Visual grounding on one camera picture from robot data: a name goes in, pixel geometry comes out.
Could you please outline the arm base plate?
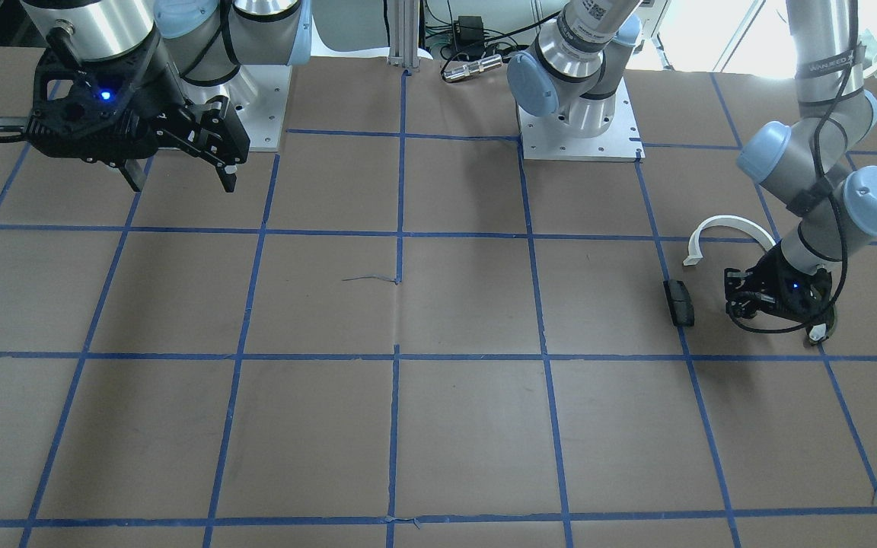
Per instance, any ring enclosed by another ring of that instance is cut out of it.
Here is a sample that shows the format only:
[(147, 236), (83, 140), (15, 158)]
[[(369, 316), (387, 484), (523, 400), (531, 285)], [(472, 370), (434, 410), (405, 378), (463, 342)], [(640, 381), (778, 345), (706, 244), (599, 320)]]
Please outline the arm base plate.
[(646, 156), (624, 80), (611, 97), (577, 98), (563, 116), (536, 117), (520, 107), (516, 114), (526, 159), (634, 162)]
[(278, 152), (292, 70), (287, 65), (242, 65), (222, 84), (206, 87), (183, 81), (182, 86), (196, 104), (215, 96), (229, 97), (250, 136), (250, 151)]

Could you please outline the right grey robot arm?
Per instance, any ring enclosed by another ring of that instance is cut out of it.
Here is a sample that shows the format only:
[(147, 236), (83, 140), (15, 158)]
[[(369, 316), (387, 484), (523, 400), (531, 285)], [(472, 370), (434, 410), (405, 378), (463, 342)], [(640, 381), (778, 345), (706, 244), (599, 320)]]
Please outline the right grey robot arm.
[(24, 1), (46, 39), (20, 138), (102, 163), (140, 191), (140, 161), (177, 149), (233, 192), (247, 162), (249, 65), (303, 65), (309, 1)]

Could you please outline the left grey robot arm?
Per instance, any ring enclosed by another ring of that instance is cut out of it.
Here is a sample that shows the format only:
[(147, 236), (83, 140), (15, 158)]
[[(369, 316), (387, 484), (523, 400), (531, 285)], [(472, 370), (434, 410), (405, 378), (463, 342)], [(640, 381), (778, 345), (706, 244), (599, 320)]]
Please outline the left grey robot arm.
[[(636, 1), (567, 2), (509, 60), (518, 106), (571, 124), (592, 104), (609, 103), (640, 32), (637, 8)], [(857, 3), (789, 1), (786, 9), (800, 118), (759, 129), (737, 164), (799, 225), (751, 268), (724, 271), (726, 313), (742, 329), (758, 313), (791, 320), (794, 330), (830, 327), (850, 257), (877, 238), (877, 166), (851, 171), (842, 163), (877, 123), (877, 100), (863, 86)]]

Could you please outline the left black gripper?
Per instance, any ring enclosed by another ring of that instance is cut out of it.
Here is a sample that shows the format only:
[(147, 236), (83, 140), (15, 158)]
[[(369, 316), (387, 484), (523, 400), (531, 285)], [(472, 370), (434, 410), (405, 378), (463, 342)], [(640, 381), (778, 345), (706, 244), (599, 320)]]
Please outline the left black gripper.
[(726, 313), (733, 322), (763, 312), (799, 325), (835, 323), (831, 272), (824, 267), (814, 274), (801, 272), (779, 247), (770, 249), (746, 271), (724, 269), (724, 292)]

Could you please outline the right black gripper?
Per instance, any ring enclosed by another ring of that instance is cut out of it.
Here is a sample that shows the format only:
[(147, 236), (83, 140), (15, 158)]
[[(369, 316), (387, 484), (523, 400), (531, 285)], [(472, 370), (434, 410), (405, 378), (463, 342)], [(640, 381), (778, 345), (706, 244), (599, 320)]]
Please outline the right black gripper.
[(35, 149), (52, 158), (117, 162), (132, 191), (141, 192), (151, 156), (173, 134), (181, 151), (215, 167), (223, 190), (234, 192), (250, 136), (229, 97), (190, 104), (159, 31), (108, 60), (87, 60), (67, 30), (51, 30), (46, 42), (27, 121)]

